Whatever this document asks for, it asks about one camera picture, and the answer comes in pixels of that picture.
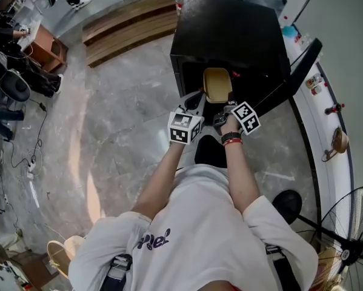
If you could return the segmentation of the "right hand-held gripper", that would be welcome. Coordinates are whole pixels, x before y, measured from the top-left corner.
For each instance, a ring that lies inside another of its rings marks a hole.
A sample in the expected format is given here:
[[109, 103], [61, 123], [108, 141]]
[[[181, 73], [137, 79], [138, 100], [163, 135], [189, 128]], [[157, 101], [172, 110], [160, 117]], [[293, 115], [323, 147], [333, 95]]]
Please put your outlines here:
[[261, 123], [256, 112], [249, 106], [247, 102], [237, 104], [233, 92], [228, 93], [228, 105], [226, 105], [222, 112], [218, 113], [213, 118], [213, 127], [217, 130], [227, 122], [229, 115], [233, 115], [239, 122], [241, 130], [249, 135], [257, 130]]

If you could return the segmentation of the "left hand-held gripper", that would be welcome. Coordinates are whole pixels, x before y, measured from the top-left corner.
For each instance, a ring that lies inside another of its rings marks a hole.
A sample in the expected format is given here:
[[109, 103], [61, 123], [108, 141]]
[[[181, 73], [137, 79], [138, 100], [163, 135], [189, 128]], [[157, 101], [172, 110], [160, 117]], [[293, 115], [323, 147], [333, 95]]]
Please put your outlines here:
[[205, 99], [203, 90], [181, 98], [168, 119], [168, 137], [171, 142], [189, 145], [200, 134], [204, 123]]

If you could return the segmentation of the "person's right hand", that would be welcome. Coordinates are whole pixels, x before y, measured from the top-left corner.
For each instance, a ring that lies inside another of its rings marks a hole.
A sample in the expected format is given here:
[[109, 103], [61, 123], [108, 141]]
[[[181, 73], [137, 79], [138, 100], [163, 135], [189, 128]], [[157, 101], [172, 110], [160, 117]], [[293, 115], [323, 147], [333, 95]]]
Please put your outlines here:
[[221, 126], [221, 135], [228, 133], [239, 133], [241, 125], [234, 115], [228, 115], [226, 123]]

